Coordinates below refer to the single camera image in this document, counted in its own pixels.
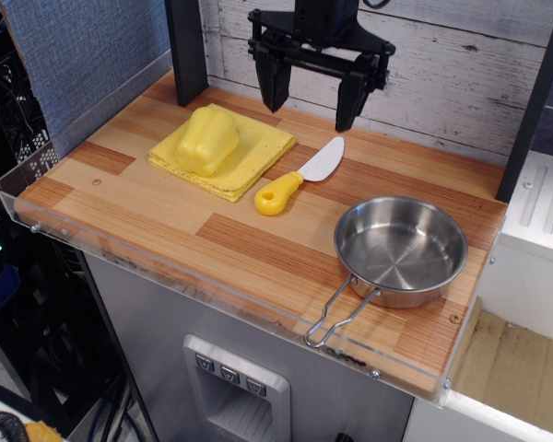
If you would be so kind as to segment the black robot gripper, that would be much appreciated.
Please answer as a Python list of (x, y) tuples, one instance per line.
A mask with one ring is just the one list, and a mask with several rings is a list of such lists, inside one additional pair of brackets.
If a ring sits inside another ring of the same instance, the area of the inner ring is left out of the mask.
[(389, 58), (395, 53), (391, 42), (359, 24), (358, 12), (358, 1), (296, 1), (292, 11), (256, 8), (248, 14), (253, 25), (249, 53), (269, 110), (277, 112), (287, 101), (296, 65), (343, 77), (335, 130), (352, 128), (369, 94), (386, 86)]

